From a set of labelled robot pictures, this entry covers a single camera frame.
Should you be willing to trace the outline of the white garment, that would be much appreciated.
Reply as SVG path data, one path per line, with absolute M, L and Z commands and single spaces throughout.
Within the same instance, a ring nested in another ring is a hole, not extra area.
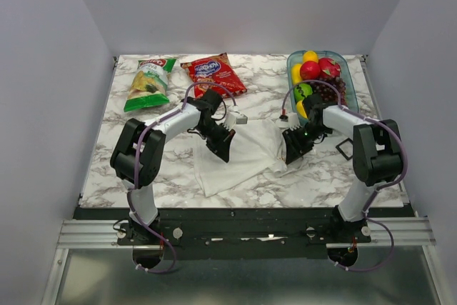
M 302 157 L 286 164 L 286 143 L 275 121 L 252 120 L 235 126 L 235 131 L 227 163 L 210 152 L 202 139 L 193 139 L 194 174 L 204 196 L 219 194 L 265 171 L 282 177 L 302 166 Z

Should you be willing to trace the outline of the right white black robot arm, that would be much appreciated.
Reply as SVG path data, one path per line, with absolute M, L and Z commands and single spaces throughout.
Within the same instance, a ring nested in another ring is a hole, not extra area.
M 397 184 L 406 174 L 407 158 L 398 125 L 394 120 L 362 116 L 338 102 L 326 103 L 318 94 L 305 98 L 305 112 L 308 121 L 302 125 L 297 114 L 281 110 L 279 123 L 284 127 L 287 164 L 310 152 L 315 140 L 333 131 L 352 142 L 356 179 L 335 206 L 328 225 L 330 237 L 343 242 L 367 222 L 368 210 L 379 191 Z

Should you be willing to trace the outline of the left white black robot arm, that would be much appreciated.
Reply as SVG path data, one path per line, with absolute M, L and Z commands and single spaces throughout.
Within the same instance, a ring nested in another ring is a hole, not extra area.
M 233 106 L 226 112 L 225 121 L 217 123 L 213 115 L 221 102 L 221 95 L 209 89 L 199 99 L 187 96 L 181 105 L 154 119 L 129 119 L 125 123 L 110 166 L 128 189 L 129 216 L 137 223 L 134 236 L 142 244 L 153 243 L 159 233 L 154 223 L 159 211 L 152 183 L 159 173 L 166 143 L 185 132 L 198 134 L 210 152 L 229 162 L 234 127 L 246 124 L 247 118 Z

